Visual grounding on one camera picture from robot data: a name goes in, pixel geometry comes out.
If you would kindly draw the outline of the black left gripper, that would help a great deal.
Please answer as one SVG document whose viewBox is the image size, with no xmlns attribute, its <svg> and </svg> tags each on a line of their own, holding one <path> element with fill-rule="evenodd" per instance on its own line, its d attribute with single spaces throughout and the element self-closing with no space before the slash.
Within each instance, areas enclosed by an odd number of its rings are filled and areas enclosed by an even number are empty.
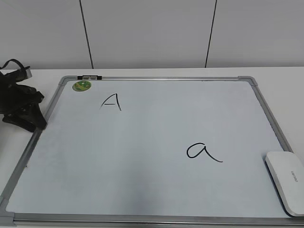
<svg viewBox="0 0 304 228">
<path fill-rule="evenodd" d="M 29 68 L 25 71 L 19 69 L 7 74 L 0 74 L 0 113 L 4 114 L 2 121 L 13 124 L 29 132 L 36 128 L 44 130 L 47 122 L 38 104 L 44 96 L 34 87 L 20 85 L 19 82 L 32 77 Z M 12 115 L 18 109 L 23 108 L 23 119 Z"/>
</svg>

